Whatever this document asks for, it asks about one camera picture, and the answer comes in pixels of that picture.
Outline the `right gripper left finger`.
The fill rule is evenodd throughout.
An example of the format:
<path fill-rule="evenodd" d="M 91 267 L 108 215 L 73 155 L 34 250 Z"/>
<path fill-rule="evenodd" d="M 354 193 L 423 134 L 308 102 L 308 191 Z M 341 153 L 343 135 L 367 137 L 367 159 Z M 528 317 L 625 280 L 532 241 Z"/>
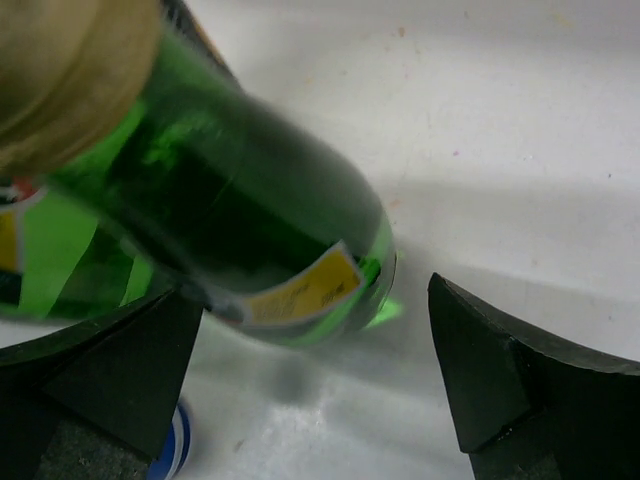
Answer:
<path fill-rule="evenodd" d="M 202 313 L 171 290 L 2 347 L 2 478 L 146 479 Z"/>

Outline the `silver blue can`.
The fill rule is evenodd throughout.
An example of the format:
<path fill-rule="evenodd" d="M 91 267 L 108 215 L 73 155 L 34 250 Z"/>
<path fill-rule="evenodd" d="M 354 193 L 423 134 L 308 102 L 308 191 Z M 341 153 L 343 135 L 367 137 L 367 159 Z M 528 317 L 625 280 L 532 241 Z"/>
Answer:
<path fill-rule="evenodd" d="M 193 446 L 193 425 L 188 406 L 180 400 L 160 456 L 147 472 L 147 480 L 172 480 L 185 466 Z"/>

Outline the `green glass bottle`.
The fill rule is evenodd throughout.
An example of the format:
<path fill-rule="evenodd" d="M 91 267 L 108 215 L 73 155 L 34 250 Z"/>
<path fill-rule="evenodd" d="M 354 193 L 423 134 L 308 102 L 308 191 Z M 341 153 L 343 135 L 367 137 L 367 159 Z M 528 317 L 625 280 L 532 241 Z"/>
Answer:
<path fill-rule="evenodd" d="M 181 1 L 5 1 L 1 171 L 96 215 L 217 319 L 306 347 L 391 312 L 371 185 L 241 89 Z"/>

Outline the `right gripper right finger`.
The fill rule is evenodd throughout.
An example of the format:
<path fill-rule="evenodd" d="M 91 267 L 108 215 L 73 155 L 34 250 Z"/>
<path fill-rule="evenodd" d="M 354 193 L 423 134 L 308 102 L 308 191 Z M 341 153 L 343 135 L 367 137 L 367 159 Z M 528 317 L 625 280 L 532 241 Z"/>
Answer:
<path fill-rule="evenodd" d="M 475 478 L 638 478 L 638 362 L 533 326 L 439 274 L 428 307 Z"/>

